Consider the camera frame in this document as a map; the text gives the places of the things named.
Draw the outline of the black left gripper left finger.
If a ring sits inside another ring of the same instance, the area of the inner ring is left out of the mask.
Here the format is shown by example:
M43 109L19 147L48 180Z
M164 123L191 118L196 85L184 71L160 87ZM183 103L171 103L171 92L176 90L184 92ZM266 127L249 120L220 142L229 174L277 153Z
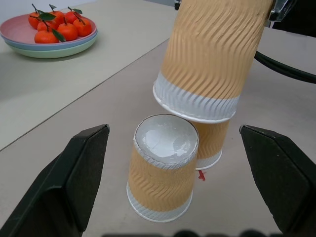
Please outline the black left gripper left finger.
M80 237L101 182L109 125L81 131L36 177L0 230L2 237Z

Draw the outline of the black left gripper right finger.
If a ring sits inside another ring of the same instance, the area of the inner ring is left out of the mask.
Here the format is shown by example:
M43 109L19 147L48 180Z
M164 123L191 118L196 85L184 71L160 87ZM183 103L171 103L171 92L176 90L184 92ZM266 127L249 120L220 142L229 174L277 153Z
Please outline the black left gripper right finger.
M255 184L279 230L316 235L316 165L288 137L250 125L239 129Z

